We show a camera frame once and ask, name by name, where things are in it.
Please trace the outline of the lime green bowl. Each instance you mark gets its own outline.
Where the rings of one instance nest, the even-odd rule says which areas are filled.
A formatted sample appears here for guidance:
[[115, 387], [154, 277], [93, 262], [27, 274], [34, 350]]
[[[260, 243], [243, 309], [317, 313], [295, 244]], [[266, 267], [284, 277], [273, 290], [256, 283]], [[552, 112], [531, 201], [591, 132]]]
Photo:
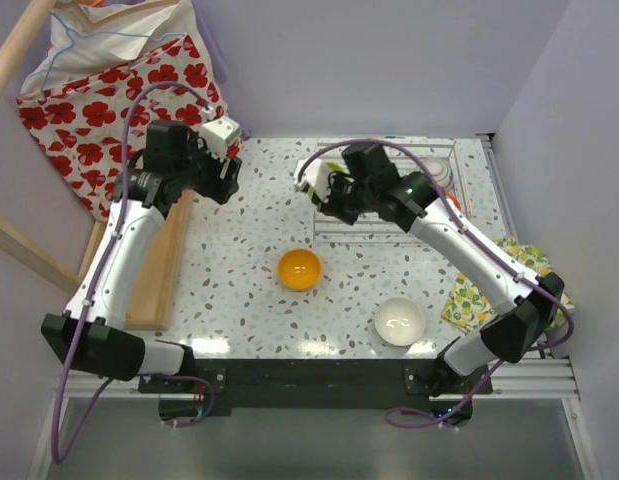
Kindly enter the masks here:
[[337, 172], [350, 178], [350, 173], [340, 164], [323, 159], [315, 160], [303, 175], [304, 182], [308, 185], [310, 197], [317, 196], [324, 201], [330, 192], [329, 178], [332, 172]]

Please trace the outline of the blue white ceramic bowl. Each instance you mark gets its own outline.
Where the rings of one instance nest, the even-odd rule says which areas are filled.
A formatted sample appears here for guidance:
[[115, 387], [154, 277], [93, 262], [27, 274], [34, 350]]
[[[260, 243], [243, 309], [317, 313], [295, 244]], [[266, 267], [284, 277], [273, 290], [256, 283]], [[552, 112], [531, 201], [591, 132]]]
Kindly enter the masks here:
[[442, 159], [431, 158], [423, 161], [436, 183], [443, 189], [448, 190], [453, 184], [453, 172], [449, 164]]

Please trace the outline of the white wire dish rack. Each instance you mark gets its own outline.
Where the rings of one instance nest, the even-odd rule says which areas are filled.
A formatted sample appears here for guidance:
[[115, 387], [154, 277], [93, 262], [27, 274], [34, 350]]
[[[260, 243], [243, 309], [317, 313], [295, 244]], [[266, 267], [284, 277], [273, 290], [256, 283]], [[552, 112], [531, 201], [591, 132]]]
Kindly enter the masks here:
[[[445, 194], [452, 193], [461, 204], [462, 211], [457, 216], [462, 221], [471, 218], [471, 204], [468, 185], [465, 180], [465, 164], [461, 161], [461, 142], [449, 140], [443, 144], [407, 143], [401, 146], [406, 153], [395, 149], [388, 153], [388, 158], [397, 166], [398, 172], [405, 176], [418, 169], [412, 155], [422, 163], [425, 159], [438, 158], [445, 160], [453, 172], [453, 184]], [[436, 204], [435, 211], [428, 219], [413, 225], [409, 232], [399, 226], [383, 221], [375, 213], [365, 213], [359, 216], [354, 225], [348, 225], [335, 217], [325, 216], [321, 212], [314, 215], [315, 237], [321, 241], [342, 244], [425, 244], [442, 247], [449, 251], [453, 244], [460, 242], [458, 226], [448, 216], [444, 206]]]

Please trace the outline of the red orange plastic bowl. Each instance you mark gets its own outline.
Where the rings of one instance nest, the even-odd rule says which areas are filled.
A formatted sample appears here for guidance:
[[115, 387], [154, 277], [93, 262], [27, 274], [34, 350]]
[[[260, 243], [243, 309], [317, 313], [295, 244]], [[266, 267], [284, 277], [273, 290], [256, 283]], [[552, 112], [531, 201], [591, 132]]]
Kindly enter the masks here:
[[460, 204], [460, 202], [458, 201], [458, 199], [456, 198], [456, 196], [455, 196], [455, 195], [453, 195], [452, 193], [447, 193], [447, 194], [446, 194], [446, 198], [447, 198], [447, 199], [451, 202], [451, 204], [452, 204], [452, 205], [453, 205], [453, 206], [454, 206], [454, 207], [455, 207], [455, 208], [456, 208], [459, 212], [461, 212], [461, 211], [462, 211], [461, 204]]

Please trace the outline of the yellow orange plastic bowl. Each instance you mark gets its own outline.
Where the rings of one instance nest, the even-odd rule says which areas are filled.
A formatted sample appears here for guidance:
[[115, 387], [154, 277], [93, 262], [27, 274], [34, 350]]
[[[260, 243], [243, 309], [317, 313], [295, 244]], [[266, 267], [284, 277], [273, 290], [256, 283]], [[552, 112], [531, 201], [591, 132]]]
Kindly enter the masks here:
[[285, 252], [277, 264], [282, 284], [292, 290], [307, 290], [316, 285], [322, 273], [322, 262], [311, 250], [296, 248]]

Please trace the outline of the white plastic bowl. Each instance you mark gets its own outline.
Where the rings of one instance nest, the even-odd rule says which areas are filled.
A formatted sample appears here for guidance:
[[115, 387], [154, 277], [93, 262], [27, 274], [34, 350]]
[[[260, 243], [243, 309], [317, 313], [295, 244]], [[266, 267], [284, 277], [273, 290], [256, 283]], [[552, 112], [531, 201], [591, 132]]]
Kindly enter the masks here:
[[418, 304], [405, 298], [390, 298], [377, 308], [373, 323], [384, 341], [393, 346], [406, 347], [421, 338], [426, 317]]

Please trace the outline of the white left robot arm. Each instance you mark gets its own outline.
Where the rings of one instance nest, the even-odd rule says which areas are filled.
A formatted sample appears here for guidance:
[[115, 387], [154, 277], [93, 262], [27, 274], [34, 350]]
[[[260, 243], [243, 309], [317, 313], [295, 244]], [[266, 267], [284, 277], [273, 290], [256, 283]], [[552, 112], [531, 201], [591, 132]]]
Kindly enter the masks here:
[[196, 129], [171, 120], [149, 124], [144, 148], [116, 180], [105, 233], [79, 289], [62, 314], [43, 320], [41, 333], [63, 364], [123, 381], [161, 374], [174, 392], [194, 385], [190, 348], [126, 332], [126, 314], [147, 251], [182, 194], [223, 205], [237, 192], [240, 135], [227, 116]]

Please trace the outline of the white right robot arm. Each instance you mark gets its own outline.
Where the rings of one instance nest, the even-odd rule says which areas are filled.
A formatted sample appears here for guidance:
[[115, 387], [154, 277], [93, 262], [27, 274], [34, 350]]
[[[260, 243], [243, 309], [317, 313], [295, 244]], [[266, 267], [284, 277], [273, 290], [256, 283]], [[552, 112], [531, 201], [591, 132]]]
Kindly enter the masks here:
[[449, 202], [418, 157], [412, 159], [415, 171], [400, 174], [386, 153], [390, 145], [345, 141], [346, 171], [312, 157], [298, 169], [297, 185], [311, 186], [317, 209], [345, 224], [373, 213], [424, 241], [487, 299], [494, 318], [447, 346], [434, 369], [437, 386], [455, 393], [491, 361], [518, 362], [565, 309], [565, 284], [554, 272], [523, 265], [485, 236]]

